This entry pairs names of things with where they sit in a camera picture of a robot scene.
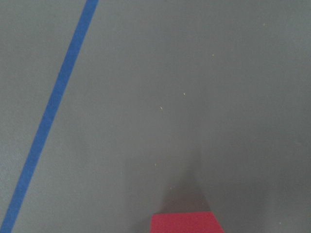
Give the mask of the red wooden block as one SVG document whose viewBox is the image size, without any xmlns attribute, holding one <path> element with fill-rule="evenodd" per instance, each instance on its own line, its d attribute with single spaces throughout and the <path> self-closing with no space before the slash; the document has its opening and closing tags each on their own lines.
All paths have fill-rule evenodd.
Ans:
<svg viewBox="0 0 311 233">
<path fill-rule="evenodd" d="M 223 233 L 212 212 L 165 213 L 152 216 L 151 233 Z"/>
</svg>

